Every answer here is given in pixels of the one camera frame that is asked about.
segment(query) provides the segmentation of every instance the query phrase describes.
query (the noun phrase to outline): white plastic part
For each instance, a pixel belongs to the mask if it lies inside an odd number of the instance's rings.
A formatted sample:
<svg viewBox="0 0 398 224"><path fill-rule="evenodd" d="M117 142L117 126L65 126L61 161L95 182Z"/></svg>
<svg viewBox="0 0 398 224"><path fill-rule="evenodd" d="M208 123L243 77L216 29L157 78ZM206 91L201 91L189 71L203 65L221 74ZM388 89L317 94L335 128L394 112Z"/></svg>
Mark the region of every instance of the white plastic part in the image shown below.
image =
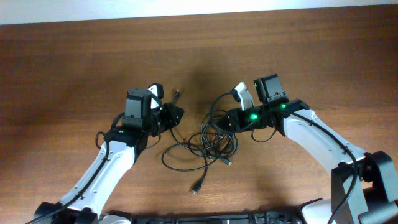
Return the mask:
<svg viewBox="0 0 398 224"><path fill-rule="evenodd" d="M117 215L105 215L99 224L131 224L130 220Z"/></svg>
<svg viewBox="0 0 398 224"><path fill-rule="evenodd" d="M330 202L330 199L322 199L304 206L301 211L307 224L327 224L331 217Z"/></svg>
<svg viewBox="0 0 398 224"><path fill-rule="evenodd" d="M235 88L241 100L242 110L246 110L254 106L254 100L244 82L239 83Z"/></svg>
<svg viewBox="0 0 398 224"><path fill-rule="evenodd" d="M153 95L158 96L157 86L156 85L150 86L148 88L148 90L151 91ZM150 108L154 109L154 108L159 107L159 106L160 105L152 98L151 101L150 101Z"/></svg>
<svg viewBox="0 0 398 224"><path fill-rule="evenodd" d="M90 208L93 213L96 213L98 216L101 215L105 202L108 200L116 184L124 173L132 167L135 160L134 147L129 147L126 143L111 141L109 143L109 150L108 162L105 163L95 180L90 184L86 192L83 193L83 199L78 199L68 208L74 210ZM85 186L101 164L105 154L106 143L104 142L97 158L90 168L88 168L86 173L71 191L60 199L62 204L72 200L72 198Z"/></svg>
<svg viewBox="0 0 398 224"><path fill-rule="evenodd" d="M365 157L364 153L366 151L364 149L350 144L334 132L316 116L313 110L302 109L295 113L313 120L331 132L339 141L348 146L357 161ZM353 162L350 156L345 154L343 149L329 135L294 115L284 119L284 131L289 139L299 143L307 150L326 169L329 175L331 175L331 170L336 168L340 162L346 162L347 164Z"/></svg>

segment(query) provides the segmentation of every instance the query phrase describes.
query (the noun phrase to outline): cable plug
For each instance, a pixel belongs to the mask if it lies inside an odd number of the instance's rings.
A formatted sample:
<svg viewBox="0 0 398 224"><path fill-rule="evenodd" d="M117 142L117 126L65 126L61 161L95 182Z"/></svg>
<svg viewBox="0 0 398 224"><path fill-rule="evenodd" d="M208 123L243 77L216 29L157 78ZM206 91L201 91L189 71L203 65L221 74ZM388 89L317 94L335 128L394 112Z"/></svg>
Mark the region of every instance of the cable plug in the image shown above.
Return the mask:
<svg viewBox="0 0 398 224"><path fill-rule="evenodd" d="M180 98L181 92L180 90L177 90L174 94L174 102L173 104L175 104L177 102L177 100Z"/></svg>
<svg viewBox="0 0 398 224"><path fill-rule="evenodd" d="M229 160L229 159L226 159L226 158L224 158L224 157L221 157L220 158L221 159L221 161L223 161L225 164L227 164L227 165L232 165L232 162Z"/></svg>
<svg viewBox="0 0 398 224"><path fill-rule="evenodd" d="M199 192L201 185L203 184L203 179L198 180L195 185L193 185L191 193L196 194Z"/></svg>

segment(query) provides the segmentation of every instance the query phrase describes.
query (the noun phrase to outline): wooden table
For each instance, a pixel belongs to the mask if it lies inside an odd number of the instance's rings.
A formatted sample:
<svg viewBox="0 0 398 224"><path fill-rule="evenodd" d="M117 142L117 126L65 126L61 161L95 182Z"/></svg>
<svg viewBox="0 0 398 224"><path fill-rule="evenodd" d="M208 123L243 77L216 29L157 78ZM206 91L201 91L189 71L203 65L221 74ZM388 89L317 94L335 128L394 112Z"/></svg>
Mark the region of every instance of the wooden table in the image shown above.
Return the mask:
<svg viewBox="0 0 398 224"><path fill-rule="evenodd" d="M164 102L182 90L178 131L186 138L218 95L246 82L258 103L252 81L278 73L290 99L398 164L397 16L397 6L371 6L0 26L0 223L26 222L41 202L67 193L98 153L96 132L124 111L127 90L154 82L164 85ZM232 98L220 104L238 106ZM233 165L211 166L192 195L201 172L162 165L174 144L165 133L103 212L241 212L330 197L330 178L295 142L238 138ZM184 149L171 155L174 166L203 164Z"/></svg>

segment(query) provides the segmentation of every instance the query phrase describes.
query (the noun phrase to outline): wooden tabletop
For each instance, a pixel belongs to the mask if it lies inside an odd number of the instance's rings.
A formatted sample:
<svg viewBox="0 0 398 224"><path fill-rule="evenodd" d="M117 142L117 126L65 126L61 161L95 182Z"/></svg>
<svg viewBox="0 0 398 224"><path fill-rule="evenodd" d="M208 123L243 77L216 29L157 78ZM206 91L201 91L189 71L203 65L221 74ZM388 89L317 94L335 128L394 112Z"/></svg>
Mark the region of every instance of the wooden tabletop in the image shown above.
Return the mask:
<svg viewBox="0 0 398 224"><path fill-rule="evenodd" d="M186 139L217 96L245 82L259 103L252 81L278 73L291 100L397 167L397 17L397 6L370 6L0 26L0 223L27 222L41 202L67 193L98 153L95 134L124 111L127 90L154 82L164 102L182 91L177 129ZM174 144L165 133L103 212L242 212L330 197L327 173L297 143L280 134L264 144L250 133L238 138L233 164L216 162L192 195L202 172L162 165ZM203 164L185 149L170 154L174 166Z"/></svg>

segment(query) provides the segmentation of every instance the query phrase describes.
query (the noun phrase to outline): table surface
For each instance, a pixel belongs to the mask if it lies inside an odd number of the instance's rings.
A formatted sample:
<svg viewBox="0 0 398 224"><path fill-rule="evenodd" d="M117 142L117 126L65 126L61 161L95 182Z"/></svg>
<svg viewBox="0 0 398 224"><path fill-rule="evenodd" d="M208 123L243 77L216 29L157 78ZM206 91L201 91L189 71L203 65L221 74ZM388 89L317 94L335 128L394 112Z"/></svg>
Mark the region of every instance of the table surface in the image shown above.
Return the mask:
<svg viewBox="0 0 398 224"><path fill-rule="evenodd" d="M218 95L246 82L256 96L252 81L278 73L290 99L398 162L397 16L397 6L367 6L0 26L0 223L26 222L41 202L67 193L98 153L97 131L124 111L127 90L154 82L164 102L182 91L177 129L186 139ZM250 133L238 134L233 165L216 162L192 195L202 172L165 168L160 157L174 141L162 137L103 212L241 212L330 197L327 173L297 143L277 134L260 144ZM203 164L185 149L170 154L174 166Z"/></svg>

